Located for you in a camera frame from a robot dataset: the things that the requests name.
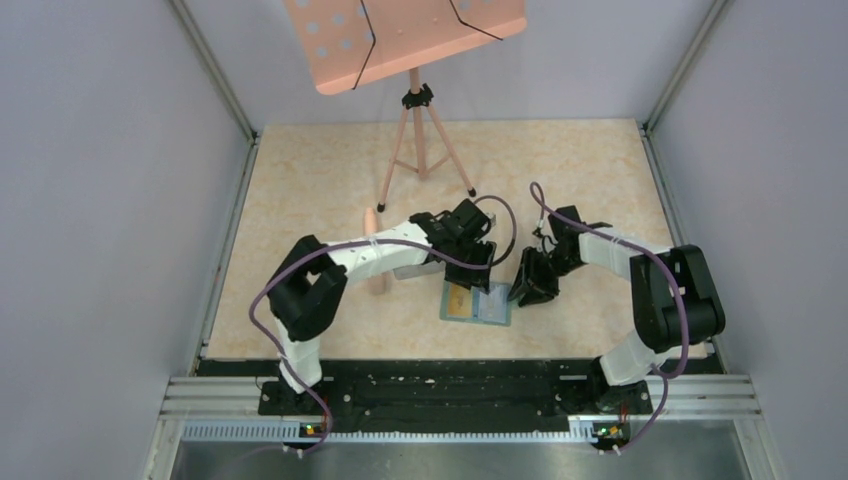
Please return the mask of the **gold VIP credit card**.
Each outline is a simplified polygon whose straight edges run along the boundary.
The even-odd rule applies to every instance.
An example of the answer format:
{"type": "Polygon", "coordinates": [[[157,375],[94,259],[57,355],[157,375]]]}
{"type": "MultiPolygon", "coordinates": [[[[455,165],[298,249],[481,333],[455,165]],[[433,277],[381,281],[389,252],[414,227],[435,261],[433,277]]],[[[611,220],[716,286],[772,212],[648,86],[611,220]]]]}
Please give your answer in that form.
{"type": "Polygon", "coordinates": [[[474,316],[473,291],[451,285],[446,293],[445,315],[449,318],[472,318],[474,316]]]}

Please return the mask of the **green leather card holder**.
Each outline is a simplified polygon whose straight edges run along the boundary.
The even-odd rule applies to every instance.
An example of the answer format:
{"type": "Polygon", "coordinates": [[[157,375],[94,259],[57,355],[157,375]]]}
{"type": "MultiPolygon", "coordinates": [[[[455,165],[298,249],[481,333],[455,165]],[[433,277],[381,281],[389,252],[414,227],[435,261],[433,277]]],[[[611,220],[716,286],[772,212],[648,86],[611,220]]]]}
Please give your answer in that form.
{"type": "Polygon", "coordinates": [[[439,318],[445,321],[509,327],[512,304],[508,301],[510,285],[491,283],[490,290],[466,289],[445,282],[442,289],[439,318]]]}

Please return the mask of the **clear plastic card box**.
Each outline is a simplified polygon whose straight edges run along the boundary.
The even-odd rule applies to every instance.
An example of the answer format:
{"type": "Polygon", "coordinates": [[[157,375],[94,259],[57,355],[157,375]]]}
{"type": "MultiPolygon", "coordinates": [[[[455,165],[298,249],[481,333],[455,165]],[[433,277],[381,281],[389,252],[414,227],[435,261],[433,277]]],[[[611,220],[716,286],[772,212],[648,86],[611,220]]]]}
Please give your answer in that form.
{"type": "Polygon", "coordinates": [[[392,271],[398,281],[410,280],[427,275],[443,272],[445,264],[442,261],[431,260],[419,265],[409,265],[396,268],[392,271]]]}

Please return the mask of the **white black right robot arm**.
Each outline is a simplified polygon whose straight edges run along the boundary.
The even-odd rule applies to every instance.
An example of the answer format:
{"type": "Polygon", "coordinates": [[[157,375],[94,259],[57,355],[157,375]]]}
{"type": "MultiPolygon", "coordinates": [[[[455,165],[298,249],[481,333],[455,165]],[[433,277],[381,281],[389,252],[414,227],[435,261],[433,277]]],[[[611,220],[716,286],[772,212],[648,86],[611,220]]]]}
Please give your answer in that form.
{"type": "Polygon", "coordinates": [[[604,222],[584,222],[575,206],[548,217],[549,249],[523,250],[509,301],[518,307],[550,302],[559,280],[593,265],[629,281],[634,329],[595,358],[586,385],[589,404],[612,412],[626,386],[642,381],[671,354],[722,333],[726,316],[703,251],[695,245],[664,247],[627,238],[604,222]]]}

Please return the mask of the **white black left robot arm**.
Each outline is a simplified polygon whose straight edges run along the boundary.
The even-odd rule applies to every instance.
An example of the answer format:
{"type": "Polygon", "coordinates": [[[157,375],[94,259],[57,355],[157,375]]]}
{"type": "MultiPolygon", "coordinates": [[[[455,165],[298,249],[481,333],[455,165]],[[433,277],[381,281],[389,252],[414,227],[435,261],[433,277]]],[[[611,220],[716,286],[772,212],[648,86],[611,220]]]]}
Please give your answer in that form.
{"type": "Polygon", "coordinates": [[[320,337],[335,320],[345,290],[401,271],[425,275],[442,266],[446,281],[488,290],[496,244],[493,215],[465,199],[454,209],[420,212],[394,227],[344,242],[300,238],[263,290],[279,334],[283,401],[297,413],[319,404],[320,337]]]}

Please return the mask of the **pink music stand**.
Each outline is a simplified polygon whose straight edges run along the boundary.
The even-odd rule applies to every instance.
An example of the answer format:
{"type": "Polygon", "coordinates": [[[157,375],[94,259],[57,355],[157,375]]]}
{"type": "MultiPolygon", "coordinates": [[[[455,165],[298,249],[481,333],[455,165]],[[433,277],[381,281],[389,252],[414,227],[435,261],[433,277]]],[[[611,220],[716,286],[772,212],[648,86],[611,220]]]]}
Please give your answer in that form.
{"type": "Polygon", "coordinates": [[[426,179],[452,163],[470,197],[477,191],[436,111],[423,66],[502,42],[527,27],[526,4],[500,1],[286,1],[315,89],[354,91],[398,74],[409,89],[377,202],[384,212],[396,168],[426,179]]]}

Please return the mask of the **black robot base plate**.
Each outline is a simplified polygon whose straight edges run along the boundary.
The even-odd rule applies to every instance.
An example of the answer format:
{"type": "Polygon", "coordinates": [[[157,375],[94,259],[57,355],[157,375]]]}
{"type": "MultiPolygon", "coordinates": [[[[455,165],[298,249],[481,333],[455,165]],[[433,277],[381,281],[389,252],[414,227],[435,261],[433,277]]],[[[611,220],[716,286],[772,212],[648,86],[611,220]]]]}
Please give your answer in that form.
{"type": "Polygon", "coordinates": [[[436,407],[471,408],[488,412],[494,406],[539,406],[550,413],[558,408],[567,414],[618,414],[620,420],[632,407],[652,413],[653,406],[640,399],[647,384],[612,388],[597,395],[588,376],[590,360],[325,360],[324,377],[314,394],[296,394],[283,380],[270,381],[261,392],[271,401],[264,415],[293,411],[301,415],[331,416],[343,406],[344,395],[355,406],[420,408],[430,413],[436,407]]]}

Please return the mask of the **aluminium front rail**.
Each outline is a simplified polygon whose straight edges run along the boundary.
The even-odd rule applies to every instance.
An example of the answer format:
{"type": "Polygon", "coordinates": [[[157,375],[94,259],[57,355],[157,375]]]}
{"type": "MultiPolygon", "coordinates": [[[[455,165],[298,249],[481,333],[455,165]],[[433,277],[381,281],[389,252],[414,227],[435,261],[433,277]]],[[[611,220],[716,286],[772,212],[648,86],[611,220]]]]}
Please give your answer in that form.
{"type": "MultiPolygon", "coordinates": [[[[266,378],[192,377],[176,378],[167,389],[161,420],[179,421],[182,438],[196,441],[275,442],[305,447],[320,440],[335,443],[596,443],[609,433],[618,414],[567,414],[555,408],[546,413],[539,406],[494,406],[488,412],[441,405],[427,413],[420,408],[386,408],[354,404],[344,395],[345,414],[334,408],[329,433],[320,430],[317,415],[293,411],[262,414],[270,393],[259,389],[266,378]]],[[[660,406],[659,414],[640,413],[632,407],[624,418],[639,427],[656,423],[757,420],[760,404],[749,380],[741,376],[683,376],[664,387],[652,377],[640,399],[660,406]]]]}

